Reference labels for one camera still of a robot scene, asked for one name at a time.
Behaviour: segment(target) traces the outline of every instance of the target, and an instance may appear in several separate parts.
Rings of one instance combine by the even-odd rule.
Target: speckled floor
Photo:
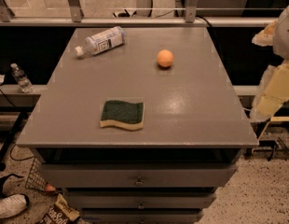
[[[268,127],[263,139],[275,139],[289,147],[289,126]],[[24,159],[32,153],[15,147],[14,159]],[[217,198],[204,210],[199,224],[285,224],[289,223],[289,154],[277,152],[268,161],[268,152],[254,152],[253,157],[242,156],[237,164],[236,174],[228,183],[216,191]],[[7,168],[0,177],[15,173],[23,179],[11,177],[5,184],[5,193],[25,193],[31,204],[22,214],[0,220],[0,224],[34,224],[40,220],[56,200],[55,195],[26,189],[25,182],[33,160],[13,161],[6,158]]]

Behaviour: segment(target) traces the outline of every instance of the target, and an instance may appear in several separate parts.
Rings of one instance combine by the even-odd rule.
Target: plastic water bottle
[[[21,67],[17,66],[16,63],[11,65],[12,68],[12,76],[15,78],[16,82],[21,87],[21,90],[24,93],[29,93],[33,91],[33,86],[29,78],[26,76],[25,72]]]
[[[103,51],[123,44],[125,42],[124,36],[124,30],[119,26],[108,29],[99,34],[89,36],[85,39],[82,46],[75,48],[76,55],[77,57],[97,55]]]

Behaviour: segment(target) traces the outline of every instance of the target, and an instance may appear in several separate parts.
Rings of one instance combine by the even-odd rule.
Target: sponge
[[[104,104],[100,126],[116,126],[126,130],[140,130],[144,126],[144,103],[111,100]]]

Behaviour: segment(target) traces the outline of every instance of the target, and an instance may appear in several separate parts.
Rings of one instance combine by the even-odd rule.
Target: water bottle cap
[[[83,56],[84,52],[81,47],[76,47],[76,55],[77,56]]]
[[[11,67],[12,67],[12,68],[17,68],[18,66],[17,66],[16,63],[12,63],[12,64],[11,64]]]

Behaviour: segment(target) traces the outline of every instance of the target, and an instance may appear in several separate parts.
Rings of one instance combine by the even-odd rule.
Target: drawer knob
[[[134,182],[134,184],[136,187],[141,187],[144,184],[144,182],[141,177],[138,177],[138,179]]]
[[[140,210],[144,210],[145,207],[144,207],[144,205],[143,205],[142,203],[139,203],[139,205],[138,205],[138,209],[140,209]]]

